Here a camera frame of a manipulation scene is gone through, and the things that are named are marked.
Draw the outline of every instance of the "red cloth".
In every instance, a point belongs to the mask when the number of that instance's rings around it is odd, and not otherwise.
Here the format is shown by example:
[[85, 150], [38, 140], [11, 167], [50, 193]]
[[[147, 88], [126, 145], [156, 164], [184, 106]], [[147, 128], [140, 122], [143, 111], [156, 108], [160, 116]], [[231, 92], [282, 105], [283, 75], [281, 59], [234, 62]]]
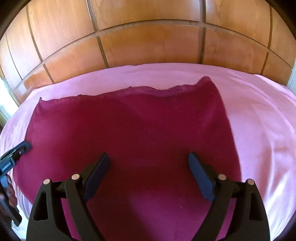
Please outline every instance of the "red cloth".
[[[240, 181], [231, 128], [209, 77], [169, 90], [135, 87], [40, 100], [25, 140], [32, 149], [14, 177], [31, 202], [44, 179], [66, 180], [102, 152], [109, 154], [109, 169], [87, 204], [107, 241], [193, 238], [210, 203], [189, 170], [191, 151], [218, 173]], [[79, 239], [66, 203], [70, 231]], [[230, 219], [231, 212], [220, 238]]]

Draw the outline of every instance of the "silver screw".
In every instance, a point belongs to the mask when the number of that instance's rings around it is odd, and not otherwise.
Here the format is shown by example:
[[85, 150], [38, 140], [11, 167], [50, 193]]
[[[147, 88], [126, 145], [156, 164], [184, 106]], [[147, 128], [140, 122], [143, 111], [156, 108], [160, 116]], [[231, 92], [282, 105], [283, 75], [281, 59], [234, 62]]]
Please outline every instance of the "silver screw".
[[223, 181], [226, 180], [226, 176], [224, 174], [219, 174], [218, 178]]
[[79, 177], [79, 174], [73, 174], [71, 178], [72, 180], [77, 180]]
[[248, 182], [250, 185], [254, 185], [254, 184], [255, 184], [254, 180], [252, 180], [252, 179], [248, 179], [247, 182]]
[[43, 184], [44, 185], [47, 185], [47, 184], [49, 184], [50, 183], [50, 179], [45, 179], [44, 181], [43, 181]]

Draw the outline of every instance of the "pink tablecloth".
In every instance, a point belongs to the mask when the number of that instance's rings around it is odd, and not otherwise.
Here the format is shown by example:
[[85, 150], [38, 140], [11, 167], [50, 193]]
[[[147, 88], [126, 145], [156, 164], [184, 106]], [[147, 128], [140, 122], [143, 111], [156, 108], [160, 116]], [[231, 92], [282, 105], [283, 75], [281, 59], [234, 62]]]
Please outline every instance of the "pink tablecloth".
[[[265, 204], [271, 239], [296, 210], [296, 96], [259, 76], [197, 64], [147, 64], [105, 69], [34, 90], [8, 121], [0, 136], [0, 155], [24, 140], [32, 112], [43, 100], [98, 95], [129, 86], [167, 89], [195, 84], [209, 76], [217, 86], [230, 121], [242, 180], [255, 180]], [[20, 206], [31, 204], [14, 183]]]

